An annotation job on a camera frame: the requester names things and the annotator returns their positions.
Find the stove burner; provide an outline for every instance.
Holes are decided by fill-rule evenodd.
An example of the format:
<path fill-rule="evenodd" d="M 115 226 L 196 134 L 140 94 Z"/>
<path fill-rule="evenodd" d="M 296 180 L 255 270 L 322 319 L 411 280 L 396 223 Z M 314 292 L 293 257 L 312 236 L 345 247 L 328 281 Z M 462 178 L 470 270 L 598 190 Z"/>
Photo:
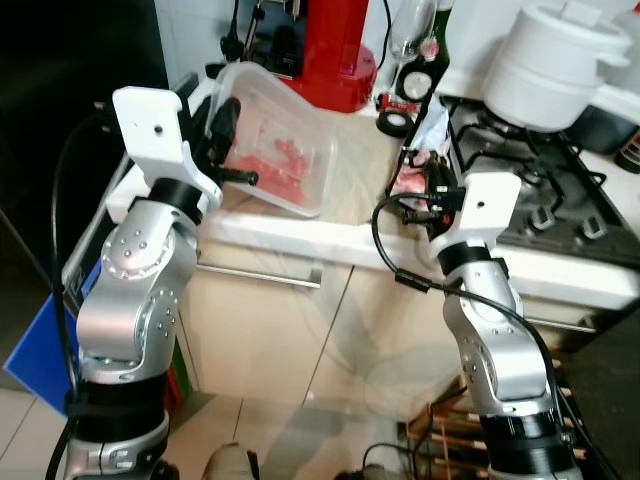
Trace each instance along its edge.
<path fill-rule="evenodd" d="M 529 185 L 539 187 L 549 179 L 549 172 L 539 162 L 531 161 L 524 164 L 522 170 L 518 172 L 518 176 Z"/>
<path fill-rule="evenodd" d="M 484 109 L 478 113 L 478 123 L 494 130 L 505 138 L 513 138 L 517 140 L 526 138 L 526 129 L 517 127 L 516 125 L 501 119 L 488 109 Z"/>

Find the red food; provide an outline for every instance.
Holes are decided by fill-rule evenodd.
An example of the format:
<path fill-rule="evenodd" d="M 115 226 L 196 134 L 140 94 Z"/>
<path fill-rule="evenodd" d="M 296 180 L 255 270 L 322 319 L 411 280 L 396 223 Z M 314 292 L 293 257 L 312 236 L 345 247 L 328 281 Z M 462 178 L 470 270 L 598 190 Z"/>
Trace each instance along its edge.
<path fill-rule="evenodd" d="M 233 163 L 242 170 L 258 172 L 260 178 L 257 187 L 259 189 L 291 203 L 304 203 L 305 195 L 300 189 L 300 179 L 292 177 L 284 169 L 277 168 L 252 153 L 237 157 Z"/>
<path fill-rule="evenodd" d="M 302 204 L 305 194 L 302 181 L 309 169 L 306 156 L 295 146 L 294 140 L 274 140 L 276 151 L 282 154 L 275 163 L 259 154 L 249 153 L 233 160 L 233 166 L 242 170 L 253 170 L 260 179 L 257 187 L 291 203 Z"/>

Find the red appliance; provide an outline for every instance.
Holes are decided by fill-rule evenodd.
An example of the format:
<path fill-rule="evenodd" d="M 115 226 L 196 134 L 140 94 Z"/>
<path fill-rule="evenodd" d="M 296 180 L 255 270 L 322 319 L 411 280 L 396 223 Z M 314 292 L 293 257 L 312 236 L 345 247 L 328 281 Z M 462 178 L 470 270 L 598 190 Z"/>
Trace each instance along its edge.
<path fill-rule="evenodd" d="M 283 81 L 316 107 L 350 113 L 364 107 L 377 68 L 361 45 L 368 0 L 309 0 L 301 75 Z"/>

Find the clear plastic container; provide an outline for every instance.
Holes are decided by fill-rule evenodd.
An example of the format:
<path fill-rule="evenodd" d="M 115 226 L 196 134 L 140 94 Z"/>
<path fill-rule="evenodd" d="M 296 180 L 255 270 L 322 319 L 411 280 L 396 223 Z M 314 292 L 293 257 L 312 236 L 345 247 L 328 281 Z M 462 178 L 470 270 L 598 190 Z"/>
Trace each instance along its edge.
<path fill-rule="evenodd" d="M 236 139 L 225 166 L 255 170 L 258 185 L 232 184 L 269 203 L 316 217 L 329 195 L 338 142 L 324 113 L 264 68 L 226 66 L 209 116 L 230 96 L 240 100 Z"/>

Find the stove knob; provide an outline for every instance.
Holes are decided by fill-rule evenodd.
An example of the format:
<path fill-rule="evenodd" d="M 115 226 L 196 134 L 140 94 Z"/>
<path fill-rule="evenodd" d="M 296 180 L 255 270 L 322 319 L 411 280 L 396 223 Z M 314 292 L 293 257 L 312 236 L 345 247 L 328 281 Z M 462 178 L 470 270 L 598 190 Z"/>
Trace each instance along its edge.
<path fill-rule="evenodd" d="M 529 223 L 539 232 L 544 232 L 555 225 L 556 217 L 549 207 L 538 207 L 529 214 Z"/>
<path fill-rule="evenodd" d="M 582 234 L 589 240 L 598 240 L 607 234 L 607 228 L 598 217 L 589 217 L 580 227 Z"/>

